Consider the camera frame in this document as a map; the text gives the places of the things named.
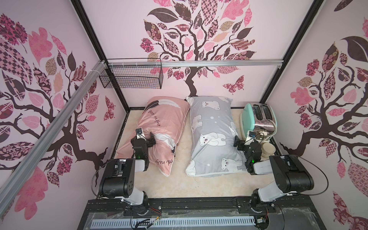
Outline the pink feather pillow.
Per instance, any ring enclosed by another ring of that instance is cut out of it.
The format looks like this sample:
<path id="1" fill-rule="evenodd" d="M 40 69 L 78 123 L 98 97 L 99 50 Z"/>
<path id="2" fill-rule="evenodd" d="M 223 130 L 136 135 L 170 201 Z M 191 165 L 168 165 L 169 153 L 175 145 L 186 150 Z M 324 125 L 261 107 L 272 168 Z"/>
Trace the pink feather pillow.
<path id="1" fill-rule="evenodd" d="M 156 144 L 148 148 L 148 159 L 160 172 L 169 176 L 174 161 L 175 148 L 182 136 L 190 105 L 187 101 L 156 96 L 148 101 L 137 121 L 146 138 L 154 135 Z"/>

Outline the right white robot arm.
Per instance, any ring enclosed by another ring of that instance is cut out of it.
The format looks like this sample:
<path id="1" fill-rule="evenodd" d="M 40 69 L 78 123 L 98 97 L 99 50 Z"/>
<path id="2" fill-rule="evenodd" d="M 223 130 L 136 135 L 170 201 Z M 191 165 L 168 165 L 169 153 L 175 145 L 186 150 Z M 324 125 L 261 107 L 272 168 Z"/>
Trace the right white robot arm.
<path id="1" fill-rule="evenodd" d="M 261 144 L 255 139 L 244 141 L 235 137 L 234 147 L 244 153 L 245 167 L 251 175 L 272 174 L 274 181 L 269 185 L 255 189 L 251 195 L 250 207 L 260 213 L 277 199 L 312 190 L 314 181 L 304 165 L 295 155 L 272 155 L 262 161 Z"/>

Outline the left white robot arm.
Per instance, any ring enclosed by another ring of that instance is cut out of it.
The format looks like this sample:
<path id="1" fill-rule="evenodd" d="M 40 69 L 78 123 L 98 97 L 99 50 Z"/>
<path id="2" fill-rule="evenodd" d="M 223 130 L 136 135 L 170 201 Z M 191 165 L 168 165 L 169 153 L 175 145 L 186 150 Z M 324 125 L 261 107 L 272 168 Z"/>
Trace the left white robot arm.
<path id="1" fill-rule="evenodd" d="M 134 186 L 135 173 L 148 169 L 149 148 L 153 147 L 156 141 L 152 133 L 146 138 L 143 131 L 137 129 L 131 144 L 133 146 L 131 158 L 112 159 L 106 164 L 98 194 L 101 198 L 120 199 L 131 206 L 148 209 L 147 194 Z"/>

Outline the grey polar bear pillow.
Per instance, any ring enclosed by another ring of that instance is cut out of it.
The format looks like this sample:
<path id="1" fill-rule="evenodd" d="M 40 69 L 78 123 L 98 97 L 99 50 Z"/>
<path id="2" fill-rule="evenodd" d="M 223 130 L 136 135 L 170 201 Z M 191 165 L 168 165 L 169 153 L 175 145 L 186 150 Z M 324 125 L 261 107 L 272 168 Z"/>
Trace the grey polar bear pillow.
<path id="1" fill-rule="evenodd" d="M 244 154 L 234 147 L 238 132 L 231 112 L 232 100 L 219 96 L 187 97 L 193 136 L 186 174 L 212 177 L 246 171 Z"/>

